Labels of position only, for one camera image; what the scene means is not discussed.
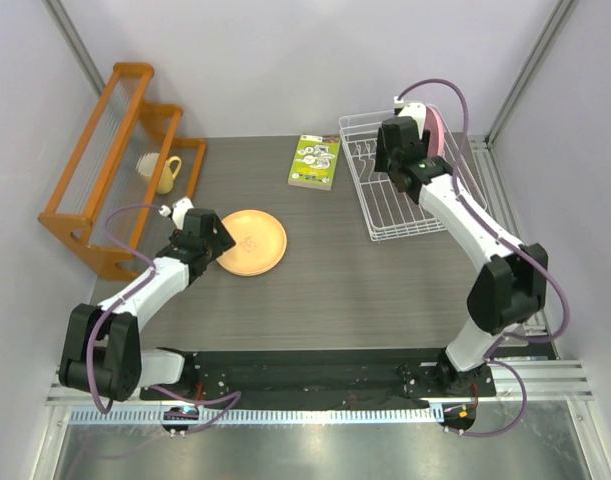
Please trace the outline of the pink plate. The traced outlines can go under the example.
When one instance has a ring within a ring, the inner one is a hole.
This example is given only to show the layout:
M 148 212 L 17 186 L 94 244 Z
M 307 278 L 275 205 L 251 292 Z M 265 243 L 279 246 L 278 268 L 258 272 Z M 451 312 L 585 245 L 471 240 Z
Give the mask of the pink plate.
M 427 156 L 444 156 L 445 129 L 439 112 L 432 106 L 425 106 L 423 133 L 429 133 Z

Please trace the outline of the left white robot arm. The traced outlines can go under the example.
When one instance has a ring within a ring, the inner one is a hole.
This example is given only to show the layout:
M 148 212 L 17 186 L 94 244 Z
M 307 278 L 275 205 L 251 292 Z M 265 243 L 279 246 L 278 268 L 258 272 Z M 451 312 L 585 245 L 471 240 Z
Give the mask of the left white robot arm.
M 186 353 L 141 349 L 140 333 L 174 296 L 186 290 L 208 265 L 235 246 L 218 215 L 184 198 L 159 212 L 174 230 L 169 244 L 122 291 L 98 305 L 80 304 L 70 314 L 61 361 L 60 384 L 88 392 L 107 413 L 140 388 L 163 385 L 175 398 L 190 397 L 198 385 Z

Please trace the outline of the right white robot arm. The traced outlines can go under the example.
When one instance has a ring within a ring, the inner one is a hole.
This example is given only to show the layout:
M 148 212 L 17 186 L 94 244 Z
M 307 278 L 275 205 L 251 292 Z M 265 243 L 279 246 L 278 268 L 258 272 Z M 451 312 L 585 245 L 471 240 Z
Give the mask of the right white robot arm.
M 432 380 L 462 395 L 505 334 L 513 333 L 545 304 L 548 254 L 508 234 L 473 200 L 457 170 L 428 153 L 429 138 L 403 114 L 382 122 L 374 169 L 438 219 L 466 253 L 477 277 L 466 299 L 469 317 L 440 353 Z

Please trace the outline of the orange plate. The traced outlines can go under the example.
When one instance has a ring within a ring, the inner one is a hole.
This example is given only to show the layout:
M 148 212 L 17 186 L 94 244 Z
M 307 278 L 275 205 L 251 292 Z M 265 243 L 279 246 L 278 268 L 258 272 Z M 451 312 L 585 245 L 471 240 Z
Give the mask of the orange plate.
M 283 225 L 260 210 L 240 210 L 222 220 L 235 245 L 223 253 L 218 264 L 229 273 L 256 276 L 274 268 L 287 248 Z

